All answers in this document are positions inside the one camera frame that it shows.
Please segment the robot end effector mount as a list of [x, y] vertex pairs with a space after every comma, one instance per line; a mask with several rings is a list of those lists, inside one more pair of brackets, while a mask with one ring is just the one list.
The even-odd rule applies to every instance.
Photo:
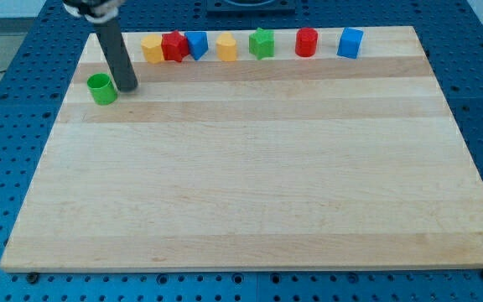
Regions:
[[114, 19], [125, 0], [63, 0], [65, 10], [90, 23], [105, 23]]

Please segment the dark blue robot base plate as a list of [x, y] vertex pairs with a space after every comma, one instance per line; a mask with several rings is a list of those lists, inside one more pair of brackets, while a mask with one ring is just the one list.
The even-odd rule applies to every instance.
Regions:
[[205, 0], [208, 15], [226, 13], [294, 13], [297, 0]]

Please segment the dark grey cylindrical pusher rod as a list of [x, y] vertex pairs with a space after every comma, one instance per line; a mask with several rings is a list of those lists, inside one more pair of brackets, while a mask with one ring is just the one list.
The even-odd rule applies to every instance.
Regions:
[[93, 27], [117, 89], [122, 92], [136, 90], [138, 79], [118, 21], [112, 18], [104, 23], [94, 23]]

